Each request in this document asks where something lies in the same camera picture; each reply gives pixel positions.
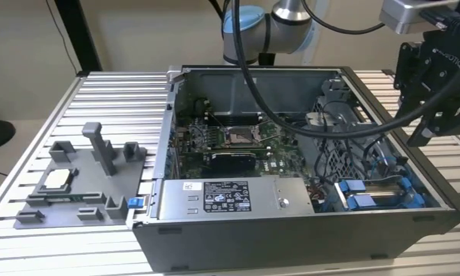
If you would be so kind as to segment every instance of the motherboard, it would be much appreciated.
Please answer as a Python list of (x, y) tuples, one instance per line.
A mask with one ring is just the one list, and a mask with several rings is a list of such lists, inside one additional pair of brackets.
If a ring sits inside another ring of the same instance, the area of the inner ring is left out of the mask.
[(253, 115), (232, 120), (206, 115), (177, 127), (182, 179), (262, 175), (310, 178), (294, 135), (266, 117)]

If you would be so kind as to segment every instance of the power supply label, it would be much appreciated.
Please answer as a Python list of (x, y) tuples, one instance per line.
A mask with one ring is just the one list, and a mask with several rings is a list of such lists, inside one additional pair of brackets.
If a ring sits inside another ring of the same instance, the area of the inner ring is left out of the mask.
[(204, 197), (206, 213), (250, 211), (246, 181), (205, 182)]

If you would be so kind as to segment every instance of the aluminum extrusion table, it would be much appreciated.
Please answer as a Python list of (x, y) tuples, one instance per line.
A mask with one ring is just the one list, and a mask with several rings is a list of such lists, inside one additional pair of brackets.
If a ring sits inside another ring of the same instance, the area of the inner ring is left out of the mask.
[[(385, 109), (394, 114), (398, 91), (392, 89), (392, 77), (381, 71), (356, 73)], [(110, 140), (114, 147), (126, 141), (137, 141), (148, 149), (138, 194), (149, 194), (165, 97), (164, 72), (97, 72), (76, 78), (0, 187), (0, 275), (152, 274), (126, 226), (15, 230), (13, 216), (22, 209), (23, 199), (47, 166), (47, 148), (53, 142), (70, 140), (76, 148), (88, 147), (88, 139), (81, 135), (86, 121), (102, 123), (104, 138)], [(413, 131), (414, 123), (404, 128), (408, 134)], [(421, 151), (460, 194), (460, 136), (432, 139)], [(338, 274), (460, 275), (460, 224), (445, 235), (422, 238), (394, 260), (221, 271), (201, 275)]]

